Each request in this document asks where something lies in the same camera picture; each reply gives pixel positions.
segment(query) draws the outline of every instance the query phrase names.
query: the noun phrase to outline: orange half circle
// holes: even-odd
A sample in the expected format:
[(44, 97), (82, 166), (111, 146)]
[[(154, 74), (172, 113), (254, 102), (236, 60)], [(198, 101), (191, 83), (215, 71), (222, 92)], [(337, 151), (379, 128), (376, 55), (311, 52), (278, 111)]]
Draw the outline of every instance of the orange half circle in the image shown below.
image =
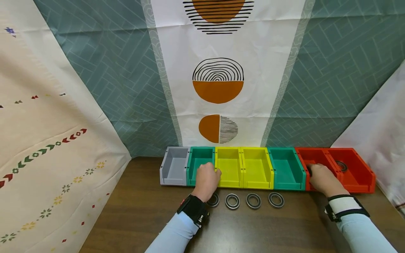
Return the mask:
[(193, 81), (200, 98), (214, 104), (223, 104), (234, 99), (242, 90), (243, 81)]
[(196, 12), (207, 22), (216, 24), (233, 19), (241, 11), (244, 3), (245, 0), (193, 0)]
[(200, 120), (198, 130), (201, 135), (213, 143), (220, 142), (220, 115), (208, 115)]

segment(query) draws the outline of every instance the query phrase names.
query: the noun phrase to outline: hand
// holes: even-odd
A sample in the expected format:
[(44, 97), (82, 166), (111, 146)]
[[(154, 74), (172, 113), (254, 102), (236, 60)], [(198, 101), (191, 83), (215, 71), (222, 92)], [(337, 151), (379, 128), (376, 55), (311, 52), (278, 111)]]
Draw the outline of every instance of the hand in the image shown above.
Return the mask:
[(349, 194), (334, 174), (322, 164), (308, 164), (312, 170), (312, 177), (309, 180), (312, 186), (322, 192), (327, 198), (339, 195)]
[(207, 202), (217, 189), (221, 174), (220, 169), (215, 172), (212, 163), (202, 164), (197, 169), (196, 187), (191, 195), (198, 197), (202, 202)]

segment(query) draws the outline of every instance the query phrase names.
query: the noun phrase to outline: striped circle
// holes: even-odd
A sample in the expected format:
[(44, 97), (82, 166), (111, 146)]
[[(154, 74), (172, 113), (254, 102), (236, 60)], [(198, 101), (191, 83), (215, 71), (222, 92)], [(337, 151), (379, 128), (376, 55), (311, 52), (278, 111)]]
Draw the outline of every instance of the striped circle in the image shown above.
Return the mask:
[(232, 34), (247, 21), (254, 1), (192, 0), (183, 2), (185, 12), (197, 28), (206, 34)]

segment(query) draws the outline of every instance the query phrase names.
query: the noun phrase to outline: red storage bin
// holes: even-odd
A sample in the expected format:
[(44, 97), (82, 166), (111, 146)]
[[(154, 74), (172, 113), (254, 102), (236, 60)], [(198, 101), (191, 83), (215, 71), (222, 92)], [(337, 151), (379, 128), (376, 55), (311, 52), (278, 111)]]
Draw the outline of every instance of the red storage bin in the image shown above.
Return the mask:
[(374, 193), (375, 174), (354, 149), (330, 148), (327, 150), (335, 169), (343, 169), (340, 182), (346, 190), (351, 193)]
[(331, 159), (328, 150), (325, 148), (295, 148), (297, 155), (307, 174), (305, 182), (306, 191), (315, 191), (315, 188), (309, 183), (310, 177), (306, 164), (323, 164), (341, 181), (342, 172), (336, 169), (335, 162)]

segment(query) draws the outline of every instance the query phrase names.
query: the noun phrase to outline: plastic bin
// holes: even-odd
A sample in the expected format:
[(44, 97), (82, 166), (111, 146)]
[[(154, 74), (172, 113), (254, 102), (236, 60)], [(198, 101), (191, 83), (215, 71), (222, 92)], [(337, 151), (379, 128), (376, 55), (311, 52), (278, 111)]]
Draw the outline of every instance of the plastic bin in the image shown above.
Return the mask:
[(215, 147), (191, 147), (186, 176), (187, 186), (196, 186), (197, 169), (201, 164), (211, 162), (215, 166)]
[(294, 148), (267, 148), (275, 190), (305, 191), (307, 174)]
[(221, 170), (219, 187), (243, 188), (241, 149), (237, 147), (215, 148), (215, 171)]
[[(302, 166), (306, 169), (306, 164), (323, 164), (335, 175), (340, 181), (341, 172), (336, 170), (333, 160), (329, 156), (328, 150), (325, 148), (295, 148), (297, 155), (300, 158)], [(307, 174), (305, 190), (315, 191), (315, 188), (309, 183), (309, 172)]]
[[(332, 158), (335, 169), (342, 172), (341, 183), (346, 190), (352, 193), (374, 192), (375, 174), (354, 149), (331, 148), (327, 150)], [(335, 161), (344, 163), (347, 168), (339, 166)]]
[(243, 187), (273, 189), (274, 172), (267, 148), (242, 147)]
[(190, 147), (167, 147), (160, 166), (161, 185), (187, 186), (186, 169)]

